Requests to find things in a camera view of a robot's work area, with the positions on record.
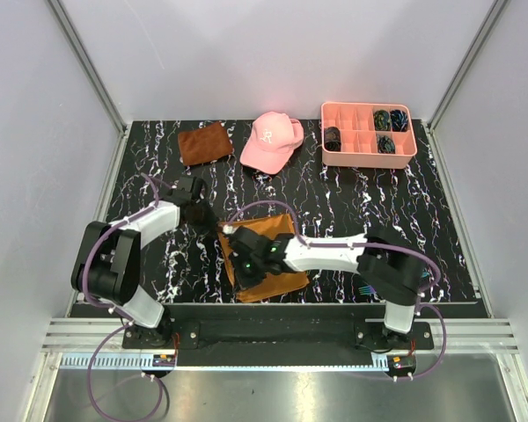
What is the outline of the orange cloth napkin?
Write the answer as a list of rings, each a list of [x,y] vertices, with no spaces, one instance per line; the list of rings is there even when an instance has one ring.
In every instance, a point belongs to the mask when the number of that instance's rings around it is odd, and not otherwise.
[[[218,239],[225,272],[238,301],[260,302],[307,287],[307,274],[283,261],[284,249],[294,238],[295,225],[288,214],[223,226]]]

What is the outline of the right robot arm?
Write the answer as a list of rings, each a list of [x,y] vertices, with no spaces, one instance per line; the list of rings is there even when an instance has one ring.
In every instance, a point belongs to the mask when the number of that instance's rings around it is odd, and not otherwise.
[[[389,244],[374,232],[302,239],[280,233],[269,238],[246,226],[226,225],[223,234],[240,287],[256,287],[269,275],[309,271],[357,274],[385,301],[384,325],[365,334],[359,346],[382,353],[408,347],[414,336],[415,307],[426,267],[416,251]]]

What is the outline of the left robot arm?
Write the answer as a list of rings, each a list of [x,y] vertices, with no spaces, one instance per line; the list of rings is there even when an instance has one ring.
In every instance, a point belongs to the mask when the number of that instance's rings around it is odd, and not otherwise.
[[[181,177],[161,195],[158,180],[144,177],[154,200],[132,215],[113,222],[91,222],[85,230],[70,283],[92,306],[127,319],[150,346],[172,339],[165,307],[140,286],[141,254],[152,241],[187,224],[203,235],[216,230],[217,218],[206,199],[208,185],[198,177]]]

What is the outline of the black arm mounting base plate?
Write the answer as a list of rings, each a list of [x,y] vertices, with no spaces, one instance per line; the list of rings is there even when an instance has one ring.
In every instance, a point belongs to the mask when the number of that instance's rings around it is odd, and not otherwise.
[[[431,352],[429,325],[416,321],[405,338],[385,329],[381,304],[173,304],[168,339],[125,331],[126,349],[178,347],[181,367],[349,367],[373,352]]]

